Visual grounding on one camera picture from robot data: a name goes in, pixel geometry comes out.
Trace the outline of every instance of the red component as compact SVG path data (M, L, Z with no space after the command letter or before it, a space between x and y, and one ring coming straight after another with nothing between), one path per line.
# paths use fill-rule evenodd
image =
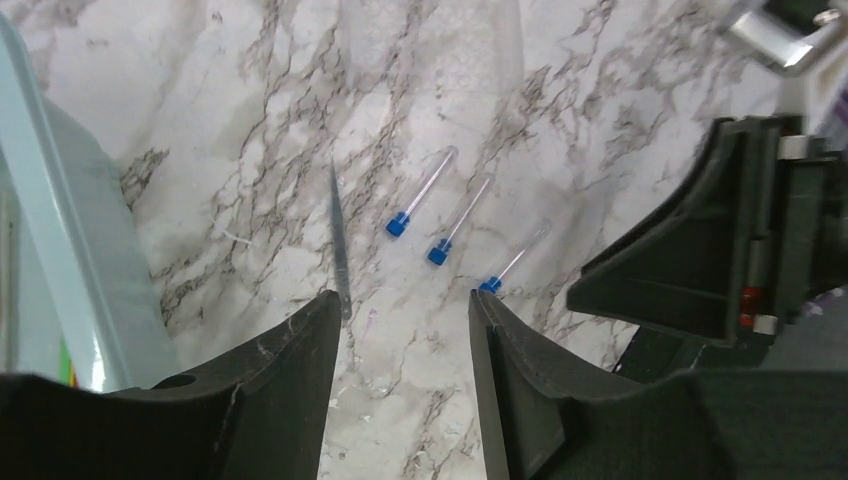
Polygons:
M762 288L745 287L742 290L742 298L739 300L739 325L754 328L754 317L757 316L762 298Z

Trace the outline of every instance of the glass tube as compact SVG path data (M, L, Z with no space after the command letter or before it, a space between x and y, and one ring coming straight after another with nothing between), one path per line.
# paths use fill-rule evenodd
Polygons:
M389 232L393 237L400 237L403 235L403 232L406 231L407 225L409 225L409 221L412 218L412 213L418 208L419 205L424 201L427 197L427 193L433 188L433 185L436 184L436 180L448 169L451 162L459 156L459 150L450 146L440 151L436 156L436 160L427 169L425 172L424 178L421 181L421 185L415 190L412 197L402 203L400 207L397 209L397 213L395 213L394 218L389 220L389 223L386 225L386 231Z
M459 207L453 216L453 221L448 224L447 228L440 231L433 248L431 248L430 253L427 254L428 260L436 265L442 265L445 263L445 260L447 260L448 254L453 247L454 239L457 234L459 234L462 226L465 225L471 217L474 209L477 208L477 205L479 205L480 201L483 200L494 180L495 177L493 175L485 174L477 181L477 184L474 186L474 189L471 190L471 193L468 194L462 202L460 202Z
M14 367L16 332L12 309L12 210L8 191L0 191L0 372Z
M504 278L506 278L509 272L515 269L515 266L518 265L522 259L527 257L528 253L542 243L542 240L551 233L551 228L552 224L550 221L542 220L536 228L533 229L533 232L510 252L507 260L500 268L495 270L497 273L489 277L488 280L480 285L480 290L497 293L497 291L501 288L501 285L503 285Z

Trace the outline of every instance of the screw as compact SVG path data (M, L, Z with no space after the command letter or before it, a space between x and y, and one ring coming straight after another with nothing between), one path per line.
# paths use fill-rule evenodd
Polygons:
M813 23L815 23L819 27L823 27L841 16L842 14L839 13L839 10L831 8L813 17Z

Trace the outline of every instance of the marble surface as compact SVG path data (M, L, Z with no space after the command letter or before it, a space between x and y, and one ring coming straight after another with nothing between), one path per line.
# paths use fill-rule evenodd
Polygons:
M503 298L611 367L634 327L565 310L580 265L676 187L712 117L774 108L776 78L712 32L727 1L519 3L523 80L504 95L351 88L337 0L0 0L0 11L46 94L125 170L187 366L334 287L336 162L354 314L319 476L444 480L485 478L468 290L550 218L552 235ZM382 225L450 144L455 167L390 240ZM434 232L483 171L496 175L491 195L432 268Z

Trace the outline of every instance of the test tube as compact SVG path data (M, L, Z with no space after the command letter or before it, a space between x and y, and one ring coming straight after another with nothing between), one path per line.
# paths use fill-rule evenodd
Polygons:
M427 196L427 192L433 188L436 180L438 180L439 176L448 169L450 163L457 156L459 156L459 150L453 145L439 152L436 156L436 160L425 173L423 183L415 192L412 200L402 204L400 208L398 208L395 218L389 220L389 223L386 225L386 231L389 232L389 235L392 235L393 237L400 237L403 235L403 232L406 230L406 226L409 225L410 218L412 218L412 212L421 205L421 202L423 202L424 198Z
M438 235L438 240L436 240L433 248L430 249L430 253L427 254L428 260L436 265L445 263L450 249L453 247L454 238L465 224L465 221L471 216L471 213L474 212L477 205L480 204L480 200L486 195L494 180L495 177L491 174L485 174L478 180L475 188L459 204L453 222L448 224L448 227L443 229Z
M491 293L497 293L503 284L504 277L512 271L515 266L521 262L521 259L527 257L527 254L536 248L537 245L542 243L542 240L551 233L551 222L548 220L542 220L533 232L524 239L512 252L510 252L509 257L506 263L496 270L496 275L489 277L488 280L483 282L480 285L480 290L485 290Z

